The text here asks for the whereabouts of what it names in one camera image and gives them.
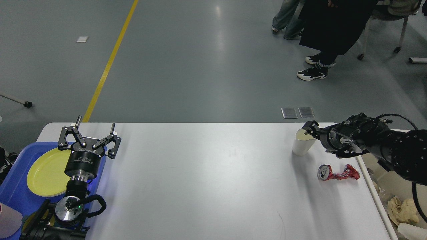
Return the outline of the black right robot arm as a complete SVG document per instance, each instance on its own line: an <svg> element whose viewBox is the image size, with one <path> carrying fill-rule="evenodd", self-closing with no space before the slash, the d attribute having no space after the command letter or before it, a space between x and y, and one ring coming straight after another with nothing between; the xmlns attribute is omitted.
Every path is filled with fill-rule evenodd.
<svg viewBox="0 0 427 240"><path fill-rule="evenodd" d="M350 158L371 153L386 171L395 171L401 178L412 182L415 207L423 220L418 202L418 184L427 183L427 132L413 126L408 132L391 130L392 120L386 114L375 118L363 113L351 115L346 121L321 128L316 121L306 122L302 129L320 141L326 152L337 158Z"/></svg>

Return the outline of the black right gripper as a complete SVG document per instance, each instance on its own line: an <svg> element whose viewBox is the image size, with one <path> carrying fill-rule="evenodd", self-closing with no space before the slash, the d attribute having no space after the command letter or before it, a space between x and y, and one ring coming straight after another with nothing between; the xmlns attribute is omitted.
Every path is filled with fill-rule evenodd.
<svg viewBox="0 0 427 240"><path fill-rule="evenodd" d="M336 125L331 125L321 128L317 121L308 121L302 126L302 129L305 131L306 135L311 135L313 138L320 140L320 143L325 148L325 152L334 154L339 159L362 155L362 152L343 149L343 144L337 138L337 134L333 131L335 126Z"/></svg>

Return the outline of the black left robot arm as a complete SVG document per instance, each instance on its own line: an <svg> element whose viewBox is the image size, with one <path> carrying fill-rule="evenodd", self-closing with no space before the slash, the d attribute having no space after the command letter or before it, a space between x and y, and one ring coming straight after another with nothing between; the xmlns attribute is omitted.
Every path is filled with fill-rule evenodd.
<svg viewBox="0 0 427 240"><path fill-rule="evenodd" d="M57 144L60 151L70 150L62 167L70 178L65 195L57 202L44 200L35 216L23 226L21 240L84 240L90 229L84 226L86 220L106 210L104 198L90 193L89 182L98 176L103 157L115 159L121 138L114 130L115 123L102 139L82 136L80 123L81 116L76 123L62 128Z"/></svg>

